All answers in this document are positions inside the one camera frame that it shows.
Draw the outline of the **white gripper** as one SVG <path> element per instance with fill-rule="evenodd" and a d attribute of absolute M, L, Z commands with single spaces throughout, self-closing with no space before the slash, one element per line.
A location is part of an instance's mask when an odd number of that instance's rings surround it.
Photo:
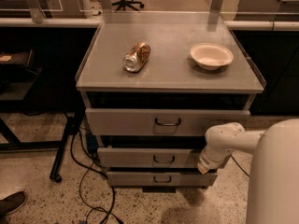
<path fill-rule="evenodd" d="M 199 154 L 197 168 L 202 175 L 218 169 L 224 160 L 232 154 L 232 150 L 205 147 Z"/>

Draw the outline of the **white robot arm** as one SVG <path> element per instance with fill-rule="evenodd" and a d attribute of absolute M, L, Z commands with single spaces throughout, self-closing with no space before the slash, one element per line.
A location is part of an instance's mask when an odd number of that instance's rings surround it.
<path fill-rule="evenodd" d="M 212 126 L 197 164 L 201 174 L 239 150 L 252 155 L 246 224 L 299 224 L 299 119 L 247 131 L 231 122 Z"/>

